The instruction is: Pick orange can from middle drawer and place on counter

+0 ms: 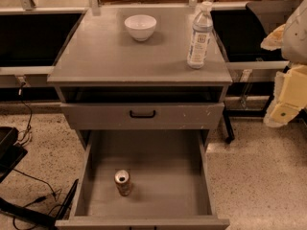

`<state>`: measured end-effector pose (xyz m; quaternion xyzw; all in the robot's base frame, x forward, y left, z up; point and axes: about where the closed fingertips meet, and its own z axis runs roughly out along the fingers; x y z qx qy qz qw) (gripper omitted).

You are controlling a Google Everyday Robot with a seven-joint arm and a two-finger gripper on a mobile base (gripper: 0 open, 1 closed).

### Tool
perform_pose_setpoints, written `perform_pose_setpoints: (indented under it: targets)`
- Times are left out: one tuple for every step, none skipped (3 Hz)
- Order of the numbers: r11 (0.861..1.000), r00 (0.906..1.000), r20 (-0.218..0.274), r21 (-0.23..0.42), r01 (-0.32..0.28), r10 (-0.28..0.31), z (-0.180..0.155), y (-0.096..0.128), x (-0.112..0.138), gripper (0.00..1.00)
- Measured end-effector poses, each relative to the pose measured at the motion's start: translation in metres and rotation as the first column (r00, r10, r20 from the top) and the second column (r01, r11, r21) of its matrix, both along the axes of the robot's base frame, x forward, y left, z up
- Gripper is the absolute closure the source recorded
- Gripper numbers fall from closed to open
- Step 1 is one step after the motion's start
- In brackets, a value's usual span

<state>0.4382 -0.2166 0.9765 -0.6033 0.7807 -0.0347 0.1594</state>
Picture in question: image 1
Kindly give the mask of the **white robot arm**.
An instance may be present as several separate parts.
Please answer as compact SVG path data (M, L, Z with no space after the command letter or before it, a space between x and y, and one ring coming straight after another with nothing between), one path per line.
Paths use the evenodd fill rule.
M263 39L262 49L280 49L289 61L289 69L278 71L274 78L273 100L267 108L264 123L282 127L307 107L307 14L297 9L287 22Z

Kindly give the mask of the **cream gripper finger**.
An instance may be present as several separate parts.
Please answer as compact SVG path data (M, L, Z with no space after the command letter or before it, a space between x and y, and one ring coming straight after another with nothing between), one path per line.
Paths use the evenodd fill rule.
M274 78L273 100L264 124L283 127L307 107L307 66L293 64L286 72L277 72Z
M265 50L274 51L280 49L283 45L283 33L285 25L281 25L273 30L267 37L263 39L260 47Z

